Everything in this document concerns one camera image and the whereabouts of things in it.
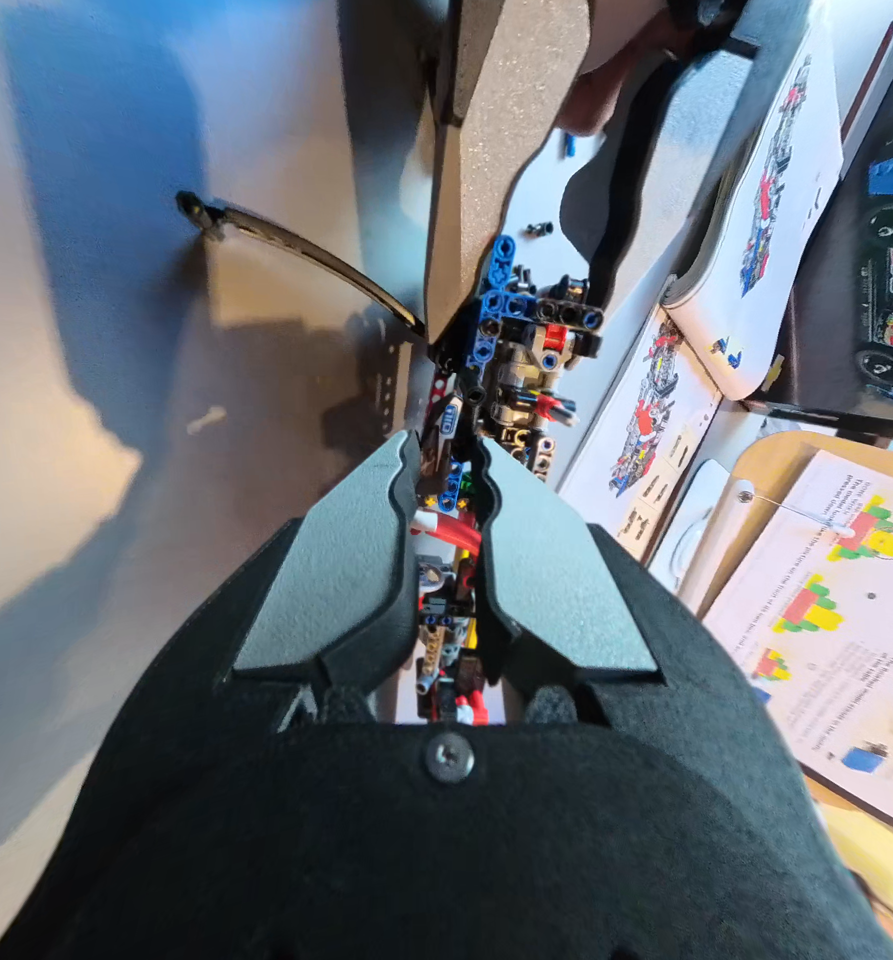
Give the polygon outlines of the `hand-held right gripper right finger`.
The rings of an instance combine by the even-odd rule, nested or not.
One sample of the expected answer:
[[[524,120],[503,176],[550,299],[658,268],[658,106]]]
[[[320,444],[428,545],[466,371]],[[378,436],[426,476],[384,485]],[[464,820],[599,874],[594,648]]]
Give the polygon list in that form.
[[[478,441],[478,522],[478,651],[489,682],[659,676],[591,529],[491,438]]]

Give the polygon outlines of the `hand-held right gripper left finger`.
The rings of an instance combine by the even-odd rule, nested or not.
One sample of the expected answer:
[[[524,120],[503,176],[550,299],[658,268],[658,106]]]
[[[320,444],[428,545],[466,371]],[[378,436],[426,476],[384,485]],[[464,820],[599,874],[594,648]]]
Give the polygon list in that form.
[[[402,430],[299,522],[233,662],[238,676],[371,694],[412,651],[417,434]]]

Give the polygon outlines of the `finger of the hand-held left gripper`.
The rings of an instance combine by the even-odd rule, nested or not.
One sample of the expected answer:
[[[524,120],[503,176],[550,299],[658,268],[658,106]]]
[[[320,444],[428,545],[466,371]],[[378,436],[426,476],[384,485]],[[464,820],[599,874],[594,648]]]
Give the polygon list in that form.
[[[509,196],[541,150],[591,39],[587,1],[449,2],[433,84],[425,338],[475,294]]]
[[[617,309],[666,255],[751,131],[748,90],[764,58],[749,29],[678,29],[649,54],[565,183],[560,227],[586,266],[587,301]]]

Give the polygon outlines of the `toy brick car chassis model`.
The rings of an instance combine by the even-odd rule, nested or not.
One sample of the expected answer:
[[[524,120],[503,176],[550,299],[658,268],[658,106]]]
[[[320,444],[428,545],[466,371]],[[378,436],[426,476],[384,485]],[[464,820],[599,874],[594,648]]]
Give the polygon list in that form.
[[[587,304],[588,289],[586,280],[566,275],[540,290],[517,263],[514,238],[499,234],[471,300],[433,350],[411,532],[453,554],[417,558],[421,722],[489,723],[477,651],[481,533],[471,456],[477,440],[491,439],[547,482],[556,450],[548,426],[576,422],[576,404],[560,392],[559,381],[566,370],[596,357],[602,341],[603,312]]]

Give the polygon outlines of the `long black stickered panel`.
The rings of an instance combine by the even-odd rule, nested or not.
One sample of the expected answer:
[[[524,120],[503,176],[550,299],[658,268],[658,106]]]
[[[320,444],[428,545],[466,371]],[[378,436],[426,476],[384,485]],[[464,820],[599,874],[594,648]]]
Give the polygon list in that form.
[[[220,241],[229,226],[251,239],[309,262],[381,306],[417,337],[428,339],[426,324],[411,309],[365,273],[306,237],[238,206],[209,204],[189,190],[177,191],[175,203],[179,213],[202,236]]]

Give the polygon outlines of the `grey desk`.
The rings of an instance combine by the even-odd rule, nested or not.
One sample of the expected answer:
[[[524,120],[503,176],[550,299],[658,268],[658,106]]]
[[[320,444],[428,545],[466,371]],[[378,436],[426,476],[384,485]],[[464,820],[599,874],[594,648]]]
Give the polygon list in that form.
[[[187,612],[398,428],[447,2],[0,2],[0,871]],[[186,425],[212,404],[227,418]]]

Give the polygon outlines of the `person's left hand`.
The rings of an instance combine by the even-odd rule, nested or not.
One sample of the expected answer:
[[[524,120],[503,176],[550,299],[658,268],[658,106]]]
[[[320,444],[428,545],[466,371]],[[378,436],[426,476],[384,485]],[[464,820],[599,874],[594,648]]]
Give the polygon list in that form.
[[[577,138],[602,131],[638,65],[678,43],[669,4],[664,1],[589,3],[589,45],[554,127]]]

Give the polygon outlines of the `building instruction booklet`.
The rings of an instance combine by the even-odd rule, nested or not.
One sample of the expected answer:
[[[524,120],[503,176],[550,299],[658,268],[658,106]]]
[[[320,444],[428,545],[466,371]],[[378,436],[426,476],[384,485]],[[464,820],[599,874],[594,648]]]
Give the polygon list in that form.
[[[764,382],[805,246],[843,158],[826,3],[759,131],[720,182],[693,262],[671,276],[560,496],[640,560],[720,400]]]

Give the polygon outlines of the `white sign stand base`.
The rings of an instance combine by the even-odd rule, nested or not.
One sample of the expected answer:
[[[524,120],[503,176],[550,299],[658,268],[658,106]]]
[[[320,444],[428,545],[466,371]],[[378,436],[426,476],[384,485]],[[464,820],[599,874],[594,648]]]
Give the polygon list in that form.
[[[720,462],[702,462],[685,488],[647,569],[670,594],[680,593],[707,525],[727,487],[730,472]]]

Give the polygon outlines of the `toy car set box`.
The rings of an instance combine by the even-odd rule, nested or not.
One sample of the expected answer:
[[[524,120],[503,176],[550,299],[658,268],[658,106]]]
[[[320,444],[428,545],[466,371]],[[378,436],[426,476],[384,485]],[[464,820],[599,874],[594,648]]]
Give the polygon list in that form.
[[[893,78],[807,246],[777,349],[761,400],[893,439]]]

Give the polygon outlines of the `wooden board instruction sign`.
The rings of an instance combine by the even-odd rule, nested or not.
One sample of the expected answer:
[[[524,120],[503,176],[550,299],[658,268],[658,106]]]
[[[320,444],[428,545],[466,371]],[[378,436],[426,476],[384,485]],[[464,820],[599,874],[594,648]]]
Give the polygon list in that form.
[[[893,826],[893,452],[755,442],[677,587],[813,780]]]

